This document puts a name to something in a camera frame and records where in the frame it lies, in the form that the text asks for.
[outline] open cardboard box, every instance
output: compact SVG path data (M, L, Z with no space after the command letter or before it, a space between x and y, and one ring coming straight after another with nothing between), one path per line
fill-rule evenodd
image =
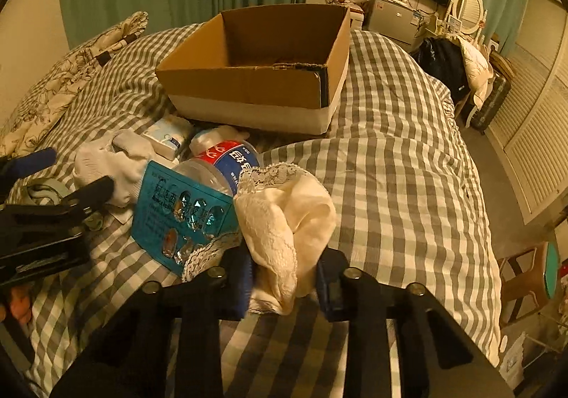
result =
M191 34L155 73L187 118L319 135L345 81L349 23L341 5L227 10Z

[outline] red and blue label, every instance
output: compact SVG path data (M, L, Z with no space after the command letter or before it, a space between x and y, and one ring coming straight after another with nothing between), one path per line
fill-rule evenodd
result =
M234 195L237 194L241 171L258 167L255 153L233 140L218 143L195 158L214 165L226 178Z

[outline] chair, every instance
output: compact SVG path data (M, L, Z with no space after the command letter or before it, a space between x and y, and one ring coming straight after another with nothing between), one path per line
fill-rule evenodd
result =
M523 271L518 259L530 253L532 253L532 264L528 270ZM515 302L515 307L508 320L504 319L504 310L502 310L501 327L513 324L538 312L554 297L560 265L555 244L542 242L515 255L501 259L498 264L502 281L501 304L505 307L509 302ZM503 278L503 269L506 264L510 265L515 274L513 278L507 281ZM521 304L526 296L532 296L536 307L528 313L518 316Z

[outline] white tissue packet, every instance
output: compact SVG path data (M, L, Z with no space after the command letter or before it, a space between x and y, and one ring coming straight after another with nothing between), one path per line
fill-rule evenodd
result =
M192 132L191 122L169 114L146 129L142 137L150 141L156 154L173 161Z

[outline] bed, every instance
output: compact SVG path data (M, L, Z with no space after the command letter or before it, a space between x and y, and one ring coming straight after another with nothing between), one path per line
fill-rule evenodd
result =
M33 177L53 177L73 189L81 143L108 130L141 133L175 111L154 69L198 27L151 34L122 48L41 141L38 147L54 147L58 160ZM24 98L16 112L31 100ZM441 82L388 39L353 31L348 76L325 136L283 145L286 140L262 134L255 144L264 164L298 164L330 192L339 216L330 247L379 282L424 283L496 365L501 281L479 176L453 115ZM19 201L22 184L10 202ZM92 333L143 282L176 282L132 239L129 222L106 215L89 243L88 265L32 289L36 358L29 378L39 395L51 391ZM327 323L310 298L299 299L287 317L249 314L240 323L223 322L225 396L341 396L346 333L346 324ZM394 348L391 356L396 390Z

